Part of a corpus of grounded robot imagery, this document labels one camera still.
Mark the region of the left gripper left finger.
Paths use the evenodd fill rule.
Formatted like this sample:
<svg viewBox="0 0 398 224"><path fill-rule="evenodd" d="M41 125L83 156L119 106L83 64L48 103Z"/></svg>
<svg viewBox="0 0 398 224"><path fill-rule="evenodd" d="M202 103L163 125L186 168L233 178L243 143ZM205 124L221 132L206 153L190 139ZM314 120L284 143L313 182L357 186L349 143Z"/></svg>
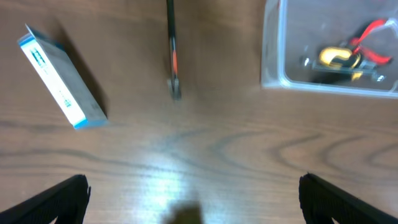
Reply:
<svg viewBox="0 0 398 224"><path fill-rule="evenodd" d="M82 224L90 201L91 187L78 174L1 212L1 223Z"/></svg>

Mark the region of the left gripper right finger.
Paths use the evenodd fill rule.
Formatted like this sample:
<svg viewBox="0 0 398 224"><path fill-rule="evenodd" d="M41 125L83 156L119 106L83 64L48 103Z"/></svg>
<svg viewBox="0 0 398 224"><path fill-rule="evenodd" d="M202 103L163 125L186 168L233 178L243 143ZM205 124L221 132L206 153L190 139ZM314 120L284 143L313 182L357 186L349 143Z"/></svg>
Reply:
<svg viewBox="0 0 398 224"><path fill-rule="evenodd" d="M307 173L299 180L299 202L310 224L397 224L397 218L360 200L319 176Z"/></svg>

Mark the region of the slim black yellow screwdriver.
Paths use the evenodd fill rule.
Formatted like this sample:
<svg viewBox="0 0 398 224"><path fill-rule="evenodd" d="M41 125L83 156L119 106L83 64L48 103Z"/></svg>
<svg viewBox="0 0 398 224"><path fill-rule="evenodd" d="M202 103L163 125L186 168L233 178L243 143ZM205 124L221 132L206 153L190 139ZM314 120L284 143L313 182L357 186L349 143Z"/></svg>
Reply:
<svg viewBox="0 0 398 224"><path fill-rule="evenodd" d="M386 76L379 73L377 67L373 65L361 65L359 68L338 68L327 67L313 62L310 68L320 73L312 80L312 82L315 83L332 84L343 81L353 82L360 78L365 78L373 82L382 82L386 78Z"/></svg>

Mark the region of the blue white cardboard box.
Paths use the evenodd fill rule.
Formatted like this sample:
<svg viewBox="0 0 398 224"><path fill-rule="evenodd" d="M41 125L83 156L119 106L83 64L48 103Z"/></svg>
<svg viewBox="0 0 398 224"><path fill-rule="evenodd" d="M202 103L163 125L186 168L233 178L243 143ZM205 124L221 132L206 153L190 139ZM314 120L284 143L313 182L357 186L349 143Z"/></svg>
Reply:
<svg viewBox="0 0 398 224"><path fill-rule="evenodd" d="M74 129L103 126L108 119L58 42L26 25L19 47Z"/></svg>

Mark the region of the stubby yellow black screwdriver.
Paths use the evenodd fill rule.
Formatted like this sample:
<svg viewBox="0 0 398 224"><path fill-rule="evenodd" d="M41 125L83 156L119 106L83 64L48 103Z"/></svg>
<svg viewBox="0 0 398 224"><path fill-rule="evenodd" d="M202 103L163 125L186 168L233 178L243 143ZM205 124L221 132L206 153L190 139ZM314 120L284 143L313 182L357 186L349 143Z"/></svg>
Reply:
<svg viewBox="0 0 398 224"><path fill-rule="evenodd" d="M313 68L324 67L330 69L354 69L357 68L362 61L363 57L361 54L354 54L351 49L343 47L325 47L320 50L318 57L314 60L308 57L302 57L300 59L300 63L304 67L312 66Z"/></svg>

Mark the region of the red handled pliers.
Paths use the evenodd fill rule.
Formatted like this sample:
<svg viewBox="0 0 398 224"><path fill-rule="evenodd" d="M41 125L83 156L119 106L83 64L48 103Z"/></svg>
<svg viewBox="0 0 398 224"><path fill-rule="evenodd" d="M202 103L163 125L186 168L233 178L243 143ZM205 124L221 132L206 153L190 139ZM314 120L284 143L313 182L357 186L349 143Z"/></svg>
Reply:
<svg viewBox="0 0 398 224"><path fill-rule="evenodd" d="M397 37L397 19L382 17L367 21L345 43L345 47L354 54L363 54L366 59L377 66L388 65L393 61L393 56L381 53L377 48L379 34L385 29L392 29Z"/></svg>

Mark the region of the small claw hammer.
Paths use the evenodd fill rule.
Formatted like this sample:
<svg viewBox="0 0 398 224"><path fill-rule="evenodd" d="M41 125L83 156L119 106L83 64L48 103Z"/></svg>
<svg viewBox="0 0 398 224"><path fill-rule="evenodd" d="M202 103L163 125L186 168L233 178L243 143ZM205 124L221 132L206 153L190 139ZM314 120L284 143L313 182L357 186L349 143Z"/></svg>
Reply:
<svg viewBox="0 0 398 224"><path fill-rule="evenodd" d="M167 27L168 27L170 67L171 67L171 77L169 79L168 84L172 98L174 100L181 100L182 95L178 79L174 1L166 0L166 3L167 3Z"/></svg>

